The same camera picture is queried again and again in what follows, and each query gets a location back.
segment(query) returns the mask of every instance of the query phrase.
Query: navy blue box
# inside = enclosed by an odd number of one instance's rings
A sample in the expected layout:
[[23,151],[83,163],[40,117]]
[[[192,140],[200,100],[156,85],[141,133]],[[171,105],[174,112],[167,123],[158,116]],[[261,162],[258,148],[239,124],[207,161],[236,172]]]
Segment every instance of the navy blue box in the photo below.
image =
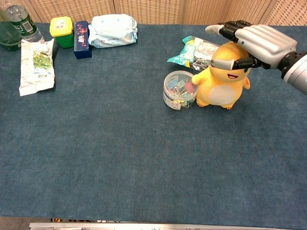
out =
[[77,59],[90,58],[92,50],[88,43],[90,30],[87,21],[78,21],[73,24],[73,52]]

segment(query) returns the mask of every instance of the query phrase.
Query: stuffed animal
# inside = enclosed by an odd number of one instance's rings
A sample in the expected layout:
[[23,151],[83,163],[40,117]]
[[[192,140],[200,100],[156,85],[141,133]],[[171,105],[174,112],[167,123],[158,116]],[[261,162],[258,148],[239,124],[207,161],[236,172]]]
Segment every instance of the stuffed animal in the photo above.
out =
[[[228,42],[221,45],[212,59],[237,60],[249,57],[248,52],[238,44]],[[199,107],[209,104],[231,109],[240,98],[243,87],[250,88],[247,78],[250,69],[224,70],[210,65],[207,69],[192,77],[192,83],[199,85],[196,103]]]

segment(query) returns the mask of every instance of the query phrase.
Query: plastic bottle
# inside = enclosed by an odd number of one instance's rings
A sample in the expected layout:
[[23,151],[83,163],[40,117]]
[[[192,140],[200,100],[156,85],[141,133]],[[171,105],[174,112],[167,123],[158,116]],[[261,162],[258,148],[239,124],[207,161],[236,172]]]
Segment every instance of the plastic bottle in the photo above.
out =
[[44,41],[39,29],[19,0],[0,0],[1,8],[22,39],[28,42]]
[[21,47],[21,37],[0,8],[0,45],[9,51],[15,51]]

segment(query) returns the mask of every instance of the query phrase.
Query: blue tablecloth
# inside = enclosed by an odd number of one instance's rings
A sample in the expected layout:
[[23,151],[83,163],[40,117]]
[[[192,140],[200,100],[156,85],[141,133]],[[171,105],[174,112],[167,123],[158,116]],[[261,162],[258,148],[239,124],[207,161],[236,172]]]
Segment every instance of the blue tablecloth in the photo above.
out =
[[[46,40],[48,24],[38,24]],[[233,109],[174,111],[166,62],[205,26],[139,25],[136,44],[77,60],[20,97],[20,51],[0,55],[0,216],[307,229],[307,95],[252,69]],[[307,27],[276,27],[307,50]]]

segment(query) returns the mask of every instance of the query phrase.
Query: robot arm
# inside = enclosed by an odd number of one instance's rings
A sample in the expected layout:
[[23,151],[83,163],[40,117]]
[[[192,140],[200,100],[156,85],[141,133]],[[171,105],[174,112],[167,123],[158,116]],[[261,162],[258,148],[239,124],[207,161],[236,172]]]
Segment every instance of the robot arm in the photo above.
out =
[[210,25],[206,32],[221,34],[251,55],[239,60],[212,60],[214,67],[279,69],[282,79],[307,94],[307,52],[296,53],[297,41],[294,39],[270,26],[252,25],[245,21]]

